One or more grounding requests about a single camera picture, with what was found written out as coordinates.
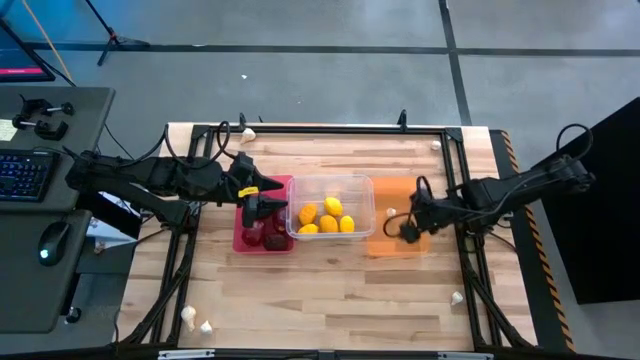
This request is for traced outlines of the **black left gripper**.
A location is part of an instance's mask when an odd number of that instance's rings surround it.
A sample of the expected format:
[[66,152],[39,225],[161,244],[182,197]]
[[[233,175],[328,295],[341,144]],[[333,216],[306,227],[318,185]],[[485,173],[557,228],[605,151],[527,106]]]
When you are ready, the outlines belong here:
[[253,159],[245,152],[239,152],[233,159],[224,179],[230,186],[230,199],[242,209],[242,225],[251,228],[258,215],[272,215],[288,202],[283,199],[259,196],[260,191],[279,190],[284,184],[257,171]]

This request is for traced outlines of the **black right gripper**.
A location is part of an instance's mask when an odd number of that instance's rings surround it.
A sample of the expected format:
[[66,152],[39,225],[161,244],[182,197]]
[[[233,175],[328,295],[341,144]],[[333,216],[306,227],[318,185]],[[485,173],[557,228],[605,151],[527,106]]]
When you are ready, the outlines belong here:
[[448,198],[435,199],[427,190],[416,190],[411,196],[411,212],[415,226],[400,225],[400,237],[408,244],[420,240],[421,233],[435,234],[454,222],[453,204]]

